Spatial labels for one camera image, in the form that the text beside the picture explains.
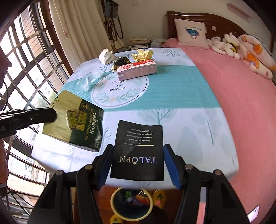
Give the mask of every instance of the blue gripper pad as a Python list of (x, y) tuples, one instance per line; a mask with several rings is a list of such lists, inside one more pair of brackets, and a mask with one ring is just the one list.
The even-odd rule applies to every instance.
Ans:
[(104, 186), (107, 175), (109, 173), (112, 159), (113, 159), (113, 145), (108, 144), (105, 148), (105, 151), (100, 156), (100, 159), (96, 165), (95, 172), (97, 173), (97, 182), (96, 186), (98, 189), (101, 189)]
[(169, 171), (172, 184), (176, 186), (178, 190), (182, 189), (182, 181), (184, 177), (184, 168), (180, 164), (177, 156), (174, 154), (171, 146), (169, 144), (165, 144), (163, 146), (164, 151), (164, 160)]

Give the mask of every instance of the white pillow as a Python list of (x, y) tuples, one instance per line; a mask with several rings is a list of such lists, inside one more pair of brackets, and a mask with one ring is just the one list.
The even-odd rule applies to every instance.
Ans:
[(209, 49), (206, 42), (204, 23), (174, 19), (179, 44)]

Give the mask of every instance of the pistachio pastry package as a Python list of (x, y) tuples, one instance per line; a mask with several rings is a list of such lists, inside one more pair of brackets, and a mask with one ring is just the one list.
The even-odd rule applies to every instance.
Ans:
[(57, 112), (57, 119), (44, 124), (43, 134), (85, 150), (100, 150), (103, 109), (66, 90), (53, 100), (50, 108)]

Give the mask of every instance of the round container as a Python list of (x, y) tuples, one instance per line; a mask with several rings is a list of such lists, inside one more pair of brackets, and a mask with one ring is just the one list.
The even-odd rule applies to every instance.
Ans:
[(126, 190), (127, 189), (125, 188), (118, 188), (116, 191), (113, 192), (110, 199), (110, 205), (113, 212), (121, 219), (130, 222), (140, 221), (147, 217), (151, 213), (153, 208), (153, 201), (149, 192), (143, 188), (137, 190), (130, 190), (133, 192), (132, 195), (137, 195), (141, 190), (146, 193), (150, 204), (143, 205), (142, 207), (140, 207), (121, 202), (120, 198), (122, 198), (122, 193), (124, 193), (124, 191)]

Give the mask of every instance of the metal screw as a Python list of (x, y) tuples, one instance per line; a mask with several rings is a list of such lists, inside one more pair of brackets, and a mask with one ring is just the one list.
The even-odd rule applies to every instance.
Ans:
[(63, 170), (56, 171), (56, 175), (62, 175), (62, 174), (63, 174)]
[(186, 164), (186, 165), (185, 165), (185, 168), (186, 168), (187, 170), (191, 170), (191, 169), (193, 168), (193, 165), (192, 165), (192, 164)]
[(84, 168), (86, 170), (91, 170), (93, 168), (93, 166), (91, 164), (87, 164)]
[(220, 170), (215, 170), (215, 174), (220, 176), (222, 174), (222, 172)]

